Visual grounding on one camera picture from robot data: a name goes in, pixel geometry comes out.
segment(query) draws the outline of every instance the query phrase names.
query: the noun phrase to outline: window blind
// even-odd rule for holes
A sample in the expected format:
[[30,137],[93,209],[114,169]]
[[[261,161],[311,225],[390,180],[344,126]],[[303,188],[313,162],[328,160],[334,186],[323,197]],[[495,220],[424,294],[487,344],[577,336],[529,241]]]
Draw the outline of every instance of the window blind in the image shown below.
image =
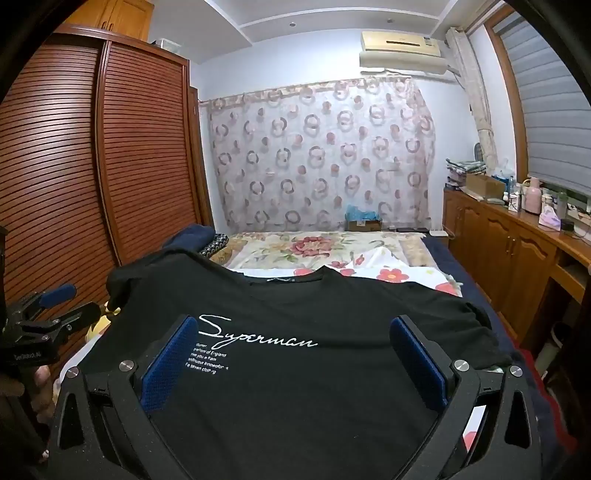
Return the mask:
[[556,52],[520,14],[493,30],[505,44],[527,132],[529,174],[591,196],[591,107]]

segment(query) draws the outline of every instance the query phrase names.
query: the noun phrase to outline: wooden cabinet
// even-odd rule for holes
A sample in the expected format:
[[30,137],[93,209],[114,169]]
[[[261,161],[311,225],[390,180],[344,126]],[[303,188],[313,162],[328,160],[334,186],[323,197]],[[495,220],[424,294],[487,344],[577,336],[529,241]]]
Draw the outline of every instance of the wooden cabinet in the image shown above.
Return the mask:
[[108,29],[147,41],[153,10],[154,6],[145,0],[117,0]]
[[482,242],[476,270],[476,281],[498,309],[510,278],[511,221],[492,212],[484,212]]
[[542,237],[514,224],[511,228],[509,275],[498,311],[523,338],[544,294],[556,247]]
[[448,233],[456,234],[456,224],[459,217],[458,199],[455,195],[445,195],[443,198],[443,226]]
[[460,227],[458,242],[456,242],[457,257],[470,276],[476,280],[478,272],[476,264],[480,250],[482,228],[480,224],[480,210],[476,202],[470,202],[462,208],[460,206]]
[[478,258],[478,239],[481,234],[480,211],[474,200],[463,201],[456,196],[446,196],[444,225],[453,234],[449,250],[474,277]]
[[66,23],[102,28],[148,40],[154,6],[146,0],[88,0]]
[[88,0],[72,13],[65,23],[107,30],[116,0]]
[[188,60],[122,35],[62,25],[37,50],[0,104],[7,302],[72,282],[42,319],[104,303],[114,267],[212,224],[188,89]]
[[450,251],[522,341],[532,325],[556,261],[557,246],[528,213],[513,215],[461,192],[445,192]]

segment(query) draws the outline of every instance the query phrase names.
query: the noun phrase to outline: floral bedsheet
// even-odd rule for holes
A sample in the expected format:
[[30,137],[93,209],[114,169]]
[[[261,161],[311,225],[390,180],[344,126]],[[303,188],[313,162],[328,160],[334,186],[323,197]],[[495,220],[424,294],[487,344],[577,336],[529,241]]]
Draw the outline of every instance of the floral bedsheet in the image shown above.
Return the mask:
[[235,254],[225,265],[237,268],[342,268],[360,254],[384,248],[411,267],[437,265],[421,233],[396,232],[267,232],[240,233],[230,239]]
[[[433,267],[409,267],[395,258],[385,247],[360,253],[357,258],[339,267],[328,265],[346,277],[375,278],[390,283],[413,281],[433,290],[443,291],[461,297],[457,285],[454,285],[439,270]],[[233,268],[247,277],[273,278],[293,277],[312,273],[312,268]]]

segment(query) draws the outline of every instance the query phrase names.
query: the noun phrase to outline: louvered wardrobe door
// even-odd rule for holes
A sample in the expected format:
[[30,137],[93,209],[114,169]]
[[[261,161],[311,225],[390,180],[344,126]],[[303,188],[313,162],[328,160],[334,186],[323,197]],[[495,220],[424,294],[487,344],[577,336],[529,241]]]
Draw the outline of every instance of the louvered wardrobe door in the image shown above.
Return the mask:
[[62,312],[107,299],[105,279],[115,262],[92,145],[100,44],[87,43],[41,46],[0,105],[8,302],[65,282],[78,296]]
[[103,125],[106,185],[122,261],[161,248],[199,220],[191,188],[186,72],[112,44]]

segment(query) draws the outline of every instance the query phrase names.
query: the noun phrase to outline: red flower pattern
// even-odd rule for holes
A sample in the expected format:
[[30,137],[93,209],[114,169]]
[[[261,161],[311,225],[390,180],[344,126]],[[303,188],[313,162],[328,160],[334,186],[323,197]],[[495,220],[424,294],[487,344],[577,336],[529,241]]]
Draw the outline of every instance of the red flower pattern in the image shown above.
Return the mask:
[[330,262],[330,266],[334,268],[345,268],[347,266],[347,262],[339,262],[338,260],[333,260]]
[[437,287],[435,287],[435,290],[444,291],[445,293],[449,293],[450,295],[455,295],[457,297],[456,290],[448,281],[445,283],[440,283]]
[[323,236],[307,236],[302,240],[293,242],[290,250],[294,255],[301,255],[302,257],[315,257],[316,255],[322,255],[325,257],[330,256],[330,250],[332,250],[333,241],[330,238]]
[[404,280],[408,280],[408,275],[402,273],[402,271],[397,268],[394,268],[393,270],[383,268],[379,271],[379,275],[376,278],[378,280],[389,281],[392,283],[402,283]]
[[314,270],[311,270],[309,268],[296,268],[294,270],[294,275],[296,277],[301,277],[302,275],[308,275],[308,274],[311,274],[311,273],[314,273]]

